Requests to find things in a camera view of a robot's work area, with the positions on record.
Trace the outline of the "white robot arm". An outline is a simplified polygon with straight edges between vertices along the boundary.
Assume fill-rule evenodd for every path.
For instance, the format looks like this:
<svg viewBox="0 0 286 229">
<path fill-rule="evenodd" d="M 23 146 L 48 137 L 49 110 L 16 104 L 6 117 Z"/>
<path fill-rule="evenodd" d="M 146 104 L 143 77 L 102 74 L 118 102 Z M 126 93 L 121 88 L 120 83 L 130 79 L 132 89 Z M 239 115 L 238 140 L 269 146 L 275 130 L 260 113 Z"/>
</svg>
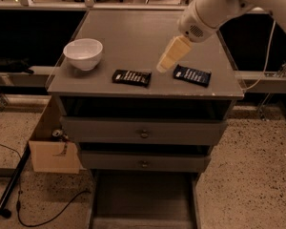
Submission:
<svg viewBox="0 0 286 229">
<path fill-rule="evenodd" d="M 208 39 L 226 22 L 253 8 L 266 11 L 286 32 L 286 0 L 193 0 L 178 20 L 174 36 L 161 55 L 156 69 L 164 73 L 192 48 Z"/>
</svg>

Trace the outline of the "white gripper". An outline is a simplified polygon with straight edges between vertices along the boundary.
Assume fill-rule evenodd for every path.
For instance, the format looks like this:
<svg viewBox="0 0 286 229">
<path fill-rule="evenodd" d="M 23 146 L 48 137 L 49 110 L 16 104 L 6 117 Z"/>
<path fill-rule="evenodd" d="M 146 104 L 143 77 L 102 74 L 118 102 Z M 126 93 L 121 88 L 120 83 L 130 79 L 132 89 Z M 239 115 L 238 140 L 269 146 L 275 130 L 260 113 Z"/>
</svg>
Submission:
<svg viewBox="0 0 286 229">
<path fill-rule="evenodd" d="M 172 38 L 162 53 L 156 69 L 161 73 L 166 72 L 192 49 L 192 42 L 203 42 L 217 32 L 218 29 L 215 3 L 194 0 L 183 11 L 178 20 L 178 30 L 182 35 Z"/>
</svg>

